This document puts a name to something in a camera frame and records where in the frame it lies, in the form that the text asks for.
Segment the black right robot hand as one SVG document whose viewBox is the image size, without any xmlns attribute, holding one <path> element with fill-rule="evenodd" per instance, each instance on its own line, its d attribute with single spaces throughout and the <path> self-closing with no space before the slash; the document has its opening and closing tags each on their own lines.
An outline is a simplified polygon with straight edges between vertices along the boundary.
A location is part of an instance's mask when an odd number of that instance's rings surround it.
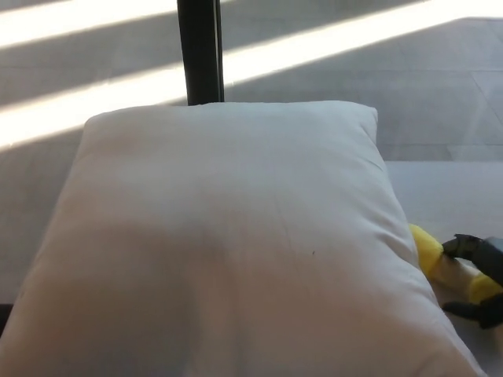
<svg viewBox="0 0 503 377">
<path fill-rule="evenodd" d="M 482 329 L 502 325 L 502 239 L 457 234 L 443 244 L 443 254 L 471 262 L 475 271 L 468 271 L 466 300 L 445 303 L 442 309 Z"/>
</svg>

